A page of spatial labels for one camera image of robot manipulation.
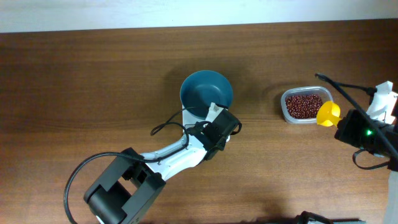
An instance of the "wooden table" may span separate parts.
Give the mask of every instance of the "wooden table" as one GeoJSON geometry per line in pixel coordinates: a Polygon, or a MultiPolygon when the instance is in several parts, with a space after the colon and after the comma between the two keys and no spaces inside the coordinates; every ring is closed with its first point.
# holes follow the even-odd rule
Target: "wooden table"
{"type": "MultiPolygon", "coordinates": [[[[313,74],[398,83],[397,55],[397,20],[0,34],[0,223],[68,223],[63,190],[84,158],[176,141],[178,128],[149,131],[181,108],[180,86],[198,70],[230,80],[243,130],[213,160],[171,178],[145,221],[239,223],[306,210],[381,223],[389,171],[358,169],[336,128],[287,124],[280,97],[325,86],[346,114],[352,106],[313,74]]],[[[363,92],[348,93],[368,106],[363,92]]],[[[96,223],[82,197],[112,160],[75,179],[79,223],[96,223]]]]}

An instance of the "white wall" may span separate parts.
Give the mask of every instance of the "white wall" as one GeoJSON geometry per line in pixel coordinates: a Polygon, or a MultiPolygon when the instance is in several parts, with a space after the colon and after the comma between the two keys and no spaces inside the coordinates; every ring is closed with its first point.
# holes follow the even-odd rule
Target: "white wall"
{"type": "Polygon", "coordinates": [[[398,0],[0,0],[0,32],[398,17],[398,0]]]}

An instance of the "yellow scoop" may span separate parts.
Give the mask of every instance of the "yellow scoop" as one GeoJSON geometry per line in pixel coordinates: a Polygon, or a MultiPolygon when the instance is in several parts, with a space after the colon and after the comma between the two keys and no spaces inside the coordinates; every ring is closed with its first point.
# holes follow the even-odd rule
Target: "yellow scoop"
{"type": "Polygon", "coordinates": [[[337,126],[337,123],[341,120],[339,116],[340,107],[332,101],[327,101],[318,111],[317,124],[325,127],[337,126]]]}

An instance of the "white container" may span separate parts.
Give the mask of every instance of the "white container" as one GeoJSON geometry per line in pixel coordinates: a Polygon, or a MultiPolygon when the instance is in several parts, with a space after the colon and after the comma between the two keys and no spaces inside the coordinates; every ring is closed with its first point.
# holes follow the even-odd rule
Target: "white container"
{"type": "Polygon", "coordinates": [[[282,111],[284,112],[284,117],[286,122],[290,124],[312,124],[317,122],[316,118],[310,118],[310,119],[293,118],[287,111],[286,102],[285,102],[285,99],[290,96],[312,95],[312,94],[320,96],[320,98],[322,99],[322,103],[325,103],[326,101],[333,101],[330,92],[322,86],[306,86],[306,87],[287,90],[280,99],[280,104],[282,105],[282,111]]]}

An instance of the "red beans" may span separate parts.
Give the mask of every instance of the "red beans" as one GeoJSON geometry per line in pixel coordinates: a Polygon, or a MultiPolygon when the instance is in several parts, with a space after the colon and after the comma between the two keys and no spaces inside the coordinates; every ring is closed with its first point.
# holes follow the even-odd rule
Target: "red beans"
{"type": "Polygon", "coordinates": [[[320,96],[315,94],[291,96],[286,98],[285,102],[287,111],[296,119],[316,118],[323,104],[320,96]]]}

